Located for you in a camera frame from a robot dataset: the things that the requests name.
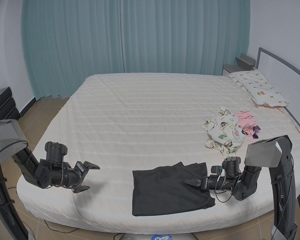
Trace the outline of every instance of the black furniture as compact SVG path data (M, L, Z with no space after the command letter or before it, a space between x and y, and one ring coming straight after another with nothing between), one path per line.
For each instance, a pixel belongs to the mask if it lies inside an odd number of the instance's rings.
M16 103L12 97L11 88L0 90L0 120L20 118L20 113L16 108Z
M238 65L228 65L224 64L223 66L223 76L232 72L239 72L239 71L250 71L255 66L255 60L243 53L241 56L235 57L235 60Z

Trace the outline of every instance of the clothing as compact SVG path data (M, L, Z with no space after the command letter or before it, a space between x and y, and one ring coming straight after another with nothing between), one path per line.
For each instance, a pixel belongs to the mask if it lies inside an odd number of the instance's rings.
M246 138L242 127L237 126L238 121L230 110L220 107L218 113L202 126L209 135L205 145L219 150L224 158L235 156L235 150Z
M234 113L234 115L239 119L237 126L241 126L247 136L257 139L258 135L255 130L260 130L260 127L257 125L255 117L251 115L251 111L240 111Z
M206 163L161 166L133 173L132 215L155 216L205 209L215 205L209 190L185 184L207 176Z

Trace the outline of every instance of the pink clothing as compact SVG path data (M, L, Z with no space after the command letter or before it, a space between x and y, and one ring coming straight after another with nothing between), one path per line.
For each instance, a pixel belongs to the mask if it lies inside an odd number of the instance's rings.
M255 127L257 127L257 122L255 117L251 115L251 111L235 112L234 115L239 118L237 126L241 126L249 137L255 135Z

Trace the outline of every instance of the bed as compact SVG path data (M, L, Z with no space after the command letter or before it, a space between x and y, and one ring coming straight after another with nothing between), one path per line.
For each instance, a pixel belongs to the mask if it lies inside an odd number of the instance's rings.
M228 76L118 73L88 77L52 120L33 153L37 159L45 158L45 143L59 142L68 147L64 161L71 166L88 160L101 170L89 171L84 184L91 188L79 194L63 188L39 189L21 176L17 185L21 201L36 217L51 222L135 234L220 229L269 212L273 209L273 195L269 171L263 168L256 193L244 201L216 200L212 208L171 215L132 215L132 170L182 161L184 165L206 162L209 171L212 165L222 163L219 151L205 147L208 136L201 128L220 106L233 112L251 110L261 127L260 139L288 134L295 169L300 167L296 123L300 115L295 106L300 100L300 72L263 49L259 50L257 67L267 79L275 79L269 82L290 102L287 108L255 105ZM255 140L247 137L237 155L244 159L247 145L252 142ZM295 183L298 196L299 174L295 174ZM225 193L220 199L228 196Z

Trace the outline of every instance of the black cloth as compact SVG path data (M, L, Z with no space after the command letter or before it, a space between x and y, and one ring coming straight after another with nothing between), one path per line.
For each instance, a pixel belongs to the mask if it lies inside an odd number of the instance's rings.
M206 163L161 166L152 170L132 171L134 190L132 215L156 216L210 208L215 199L209 190L185 184L187 179L207 176Z

